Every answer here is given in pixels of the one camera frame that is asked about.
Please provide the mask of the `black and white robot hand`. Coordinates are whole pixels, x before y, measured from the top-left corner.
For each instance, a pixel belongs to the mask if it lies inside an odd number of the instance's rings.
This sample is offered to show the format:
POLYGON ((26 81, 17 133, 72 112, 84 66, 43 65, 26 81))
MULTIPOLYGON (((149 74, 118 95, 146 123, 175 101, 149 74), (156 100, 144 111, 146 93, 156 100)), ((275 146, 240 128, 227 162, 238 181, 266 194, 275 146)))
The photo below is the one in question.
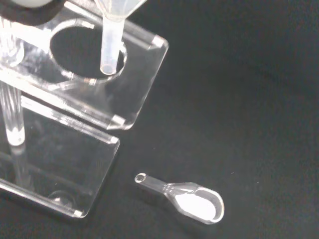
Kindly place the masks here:
POLYGON ((52 20, 65 0, 1 0, 0 16, 11 22, 37 26, 52 20))

